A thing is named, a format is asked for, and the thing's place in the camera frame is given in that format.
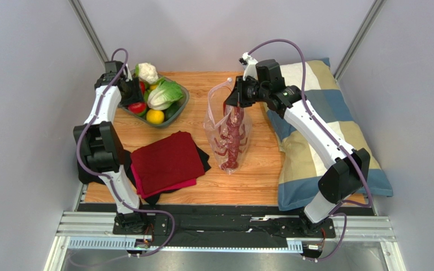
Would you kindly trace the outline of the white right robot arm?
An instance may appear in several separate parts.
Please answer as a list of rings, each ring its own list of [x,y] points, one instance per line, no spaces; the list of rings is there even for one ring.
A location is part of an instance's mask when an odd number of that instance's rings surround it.
[[[364,148],[355,149],[332,131],[305,97],[304,88],[286,85],[276,60],[257,61],[244,54],[239,61],[244,74],[236,78],[225,104],[246,108],[265,103],[298,130],[324,162],[327,170],[303,215],[307,223],[319,224],[351,194],[368,187],[370,154]]]

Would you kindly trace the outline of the red toy lobster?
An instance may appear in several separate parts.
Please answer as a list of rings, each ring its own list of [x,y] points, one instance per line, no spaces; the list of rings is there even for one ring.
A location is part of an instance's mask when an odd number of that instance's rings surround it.
[[[232,172],[239,166],[239,154],[244,153],[241,147],[246,147],[248,142],[244,123],[245,113],[241,107],[228,107],[227,113],[224,114],[227,116],[224,123],[227,131],[224,133],[222,127],[218,127],[219,138],[222,141],[219,142],[217,138],[214,138],[218,148],[214,153],[217,156],[227,158],[227,161],[220,165],[220,169]]]

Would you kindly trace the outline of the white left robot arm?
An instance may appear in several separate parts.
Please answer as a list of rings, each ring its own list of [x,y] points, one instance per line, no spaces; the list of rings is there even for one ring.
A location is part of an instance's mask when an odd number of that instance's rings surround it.
[[[81,183],[107,186],[117,206],[115,223],[122,228],[143,226],[140,199],[133,191],[135,178],[130,152],[125,150],[113,126],[121,102],[142,100],[138,83],[120,61],[105,63],[105,72],[94,85],[96,98],[84,124],[73,129],[77,144],[77,171]]]

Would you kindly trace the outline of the clear zip top bag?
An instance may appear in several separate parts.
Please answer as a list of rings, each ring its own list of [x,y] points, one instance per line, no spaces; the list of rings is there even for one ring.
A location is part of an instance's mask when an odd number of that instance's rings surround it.
[[[250,146],[251,117],[241,107],[229,106],[225,100],[234,86],[231,78],[207,93],[207,110],[203,128],[219,168],[227,174],[237,171]]]

